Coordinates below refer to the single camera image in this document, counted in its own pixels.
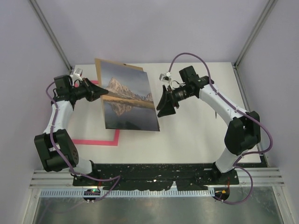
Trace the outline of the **mountain landscape photo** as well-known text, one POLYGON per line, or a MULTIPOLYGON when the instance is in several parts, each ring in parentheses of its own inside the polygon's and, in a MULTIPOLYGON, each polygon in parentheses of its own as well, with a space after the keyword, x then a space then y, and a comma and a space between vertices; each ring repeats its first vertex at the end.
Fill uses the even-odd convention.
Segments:
POLYGON ((107 129, 160 130, 147 73, 142 67, 95 59, 107 129))

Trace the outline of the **pink picture frame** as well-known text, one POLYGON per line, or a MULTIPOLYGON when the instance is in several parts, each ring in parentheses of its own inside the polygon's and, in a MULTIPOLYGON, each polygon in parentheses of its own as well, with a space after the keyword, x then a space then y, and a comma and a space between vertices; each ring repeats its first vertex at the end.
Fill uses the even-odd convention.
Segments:
POLYGON ((76 102, 68 133, 77 145, 117 146, 120 130, 106 129, 101 100, 76 102))

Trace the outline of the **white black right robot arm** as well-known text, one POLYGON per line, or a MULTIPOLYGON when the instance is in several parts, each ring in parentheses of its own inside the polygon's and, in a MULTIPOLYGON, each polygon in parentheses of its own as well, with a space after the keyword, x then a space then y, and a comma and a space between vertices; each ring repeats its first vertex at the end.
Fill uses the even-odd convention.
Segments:
POLYGON ((201 99, 220 115, 228 128, 224 138, 225 149, 212 164, 211 179, 222 184, 232 173, 237 159, 260 142, 259 115, 257 112, 238 109, 233 102, 224 100, 210 76, 199 77, 193 66, 180 70, 179 74, 183 82, 177 88, 172 87, 170 72, 160 75, 160 81, 165 84, 157 106, 157 116, 160 118, 175 114, 179 102, 193 96, 201 99))

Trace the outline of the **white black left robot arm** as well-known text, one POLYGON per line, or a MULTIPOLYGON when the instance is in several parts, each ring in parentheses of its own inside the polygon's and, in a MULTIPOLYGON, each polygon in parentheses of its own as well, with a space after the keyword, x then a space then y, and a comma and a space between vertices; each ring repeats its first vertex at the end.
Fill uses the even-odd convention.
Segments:
POLYGON ((80 158, 67 127, 78 100, 85 98, 89 102, 108 94, 108 90, 93 84, 88 78, 79 78, 74 86, 71 76, 54 78, 54 95, 51 100, 50 121, 40 135, 35 136, 34 144, 42 166, 47 172, 60 172, 68 168, 71 175, 81 177, 94 186, 100 181, 100 175, 91 160, 80 158))

